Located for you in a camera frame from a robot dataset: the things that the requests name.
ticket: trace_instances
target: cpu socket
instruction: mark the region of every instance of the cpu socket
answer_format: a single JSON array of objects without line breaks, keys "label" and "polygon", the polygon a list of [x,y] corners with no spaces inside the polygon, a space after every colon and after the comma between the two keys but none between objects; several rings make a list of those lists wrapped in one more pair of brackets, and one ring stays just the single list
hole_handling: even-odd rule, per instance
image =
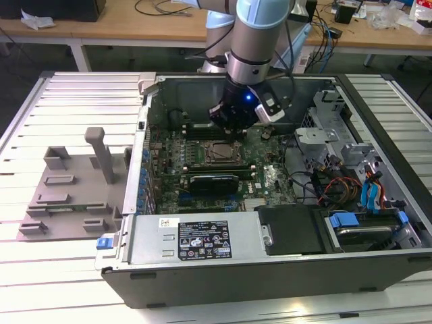
[{"label": "cpu socket", "polygon": [[208,142],[205,145],[206,162],[212,164],[239,164],[242,159],[238,147],[237,142]]}]

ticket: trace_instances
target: blue latch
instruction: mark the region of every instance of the blue latch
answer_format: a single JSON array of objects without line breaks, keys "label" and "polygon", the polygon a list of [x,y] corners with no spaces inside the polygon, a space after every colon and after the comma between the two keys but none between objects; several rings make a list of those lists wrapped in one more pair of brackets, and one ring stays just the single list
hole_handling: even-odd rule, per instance
[{"label": "blue latch", "polygon": [[113,248],[113,238],[98,238],[96,243],[97,250],[109,250]]},{"label": "blue latch", "polygon": [[402,225],[408,224],[408,216],[406,216],[404,211],[400,211],[398,213],[399,219],[402,222]]},{"label": "blue latch", "polygon": [[330,224],[333,228],[360,225],[354,213],[334,213],[330,216]]}]

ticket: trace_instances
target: black plastic cover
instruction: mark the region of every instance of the black plastic cover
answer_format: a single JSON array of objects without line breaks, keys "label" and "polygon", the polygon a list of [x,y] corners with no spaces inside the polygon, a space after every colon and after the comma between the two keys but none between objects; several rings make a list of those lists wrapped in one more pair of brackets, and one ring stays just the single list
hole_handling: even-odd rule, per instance
[{"label": "black plastic cover", "polygon": [[277,205],[257,208],[261,225],[267,225],[273,244],[268,255],[338,252],[325,229],[322,209],[315,206]]}]

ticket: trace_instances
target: side panel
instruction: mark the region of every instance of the side panel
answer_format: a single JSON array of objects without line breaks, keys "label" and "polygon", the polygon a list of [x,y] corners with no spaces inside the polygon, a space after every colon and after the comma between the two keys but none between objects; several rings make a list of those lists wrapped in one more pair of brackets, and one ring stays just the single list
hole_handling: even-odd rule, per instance
[{"label": "side panel", "polygon": [[336,261],[112,271],[102,277],[131,308],[384,290],[432,267],[427,254]]}]

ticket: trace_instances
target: floor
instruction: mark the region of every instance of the floor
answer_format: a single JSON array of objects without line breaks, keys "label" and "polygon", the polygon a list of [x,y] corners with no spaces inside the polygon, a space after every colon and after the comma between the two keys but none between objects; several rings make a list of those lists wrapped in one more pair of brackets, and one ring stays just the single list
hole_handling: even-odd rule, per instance
[{"label": "floor", "polygon": [[[199,60],[185,60],[184,51],[179,49],[93,46],[88,47],[87,51],[95,72],[193,72],[202,64]],[[194,51],[188,49],[186,54]],[[10,52],[9,57],[0,57],[0,135],[4,133],[41,71],[76,71],[74,58],[67,54],[67,47],[63,45],[15,45]],[[335,53],[325,72],[391,74],[414,99],[432,80],[432,61],[425,57],[411,59],[403,71],[398,70],[398,65],[404,60],[402,56],[376,56],[370,67],[363,65],[364,60],[365,55]],[[319,65],[311,72],[317,73],[318,70]],[[432,87],[429,87],[418,103],[428,114],[432,113]]]}]

